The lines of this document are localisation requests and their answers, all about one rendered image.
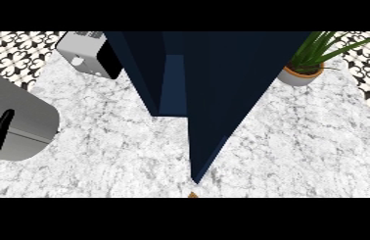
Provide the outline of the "grey rounded appliance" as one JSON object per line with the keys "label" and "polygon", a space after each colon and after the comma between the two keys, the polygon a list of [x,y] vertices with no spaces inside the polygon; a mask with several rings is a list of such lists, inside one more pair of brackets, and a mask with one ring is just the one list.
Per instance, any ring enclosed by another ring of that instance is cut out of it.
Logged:
{"label": "grey rounded appliance", "polygon": [[51,142],[57,128],[54,107],[0,76],[0,160],[31,158]]}

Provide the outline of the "dark blue cabinet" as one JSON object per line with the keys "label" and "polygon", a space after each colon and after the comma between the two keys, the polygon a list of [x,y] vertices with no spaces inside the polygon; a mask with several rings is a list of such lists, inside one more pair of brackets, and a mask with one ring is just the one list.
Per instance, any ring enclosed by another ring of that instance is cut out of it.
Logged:
{"label": "dark blue cabinet", "polygon": [[180,31],[106,31],[110,48],[152,117],[186,116],[184,37]]}

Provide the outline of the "silver toaster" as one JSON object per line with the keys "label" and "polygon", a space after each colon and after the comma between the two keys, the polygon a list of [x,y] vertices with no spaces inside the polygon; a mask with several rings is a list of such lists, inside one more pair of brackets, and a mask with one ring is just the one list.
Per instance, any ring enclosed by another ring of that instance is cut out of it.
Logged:
{"label": "silver toaster", "polygon": [[122,65],[101,31],[66,31],[56,51],[78,72],[116,79]]}

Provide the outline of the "green potted plant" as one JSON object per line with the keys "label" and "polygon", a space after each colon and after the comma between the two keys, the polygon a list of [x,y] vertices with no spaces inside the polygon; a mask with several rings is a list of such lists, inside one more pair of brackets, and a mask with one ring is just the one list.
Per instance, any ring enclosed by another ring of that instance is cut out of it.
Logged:
{"label": "green potted plant", "polygon": [[284,84],[290,86],[308,85],[324,70],[329,69],[326,61],[349,49],[370,43],[370,38],[364,38],[361,41],[355,41],[352,44],[329,52],[343,37],[345,33],[340,36],[334,36],[334,31],[311,32],[277,76],[277,79]]}

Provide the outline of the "dark blue cabinet door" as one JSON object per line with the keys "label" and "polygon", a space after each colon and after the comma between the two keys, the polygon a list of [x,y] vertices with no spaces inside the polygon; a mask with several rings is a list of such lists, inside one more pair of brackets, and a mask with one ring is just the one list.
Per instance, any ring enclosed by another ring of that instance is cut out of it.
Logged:
{"label": "dark blue cabinet door", "polygon": [[309,33],[190,31],[184,80],[190,178],[199,181],[219,150]]}

